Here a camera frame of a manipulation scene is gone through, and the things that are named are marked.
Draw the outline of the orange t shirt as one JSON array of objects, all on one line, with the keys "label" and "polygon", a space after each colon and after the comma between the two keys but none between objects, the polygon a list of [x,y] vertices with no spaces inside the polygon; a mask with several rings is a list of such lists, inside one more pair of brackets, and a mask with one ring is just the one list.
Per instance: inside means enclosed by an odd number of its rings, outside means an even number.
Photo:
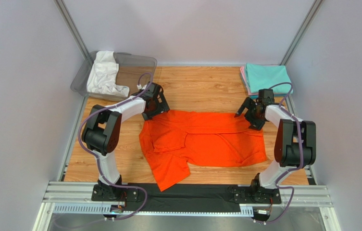
[{"label": "orange t shirt", "polygon": [[267,160],[263,132],[234,113],[170,110],[145,121],[139,143],[162,192],[190,175],[189,164],[246,167]]}]

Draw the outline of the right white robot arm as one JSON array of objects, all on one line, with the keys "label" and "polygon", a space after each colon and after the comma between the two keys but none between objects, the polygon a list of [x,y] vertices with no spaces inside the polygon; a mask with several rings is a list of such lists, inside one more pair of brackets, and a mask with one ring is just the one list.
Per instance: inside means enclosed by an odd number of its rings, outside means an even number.
[{"label": "right white robot arm", "polygon": [[236,117],[243,115],[249,128],[261,130],[266,122],[277,127],[274,161],[258,174],[258,183],[265,189],[277,189],[292,172],[314,164],[316,124],[290,113],[282,103],[276,103],[272,89],[262,89],[257,99],[247,97]]}]

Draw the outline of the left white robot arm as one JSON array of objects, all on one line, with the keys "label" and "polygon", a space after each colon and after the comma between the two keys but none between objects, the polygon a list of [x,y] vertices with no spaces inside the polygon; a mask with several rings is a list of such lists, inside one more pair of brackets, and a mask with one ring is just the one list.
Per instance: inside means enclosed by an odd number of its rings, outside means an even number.
[{"label": "left white robot arm", "polygon": [[124,188],[114,153],[122,123],[136,115],[142,115],[148,121],[169,109],[162,86],[153,82],[122,102],[92,108],[81,125],[83,130],[79,135],[79,143],[95,157],[102,186]]}]

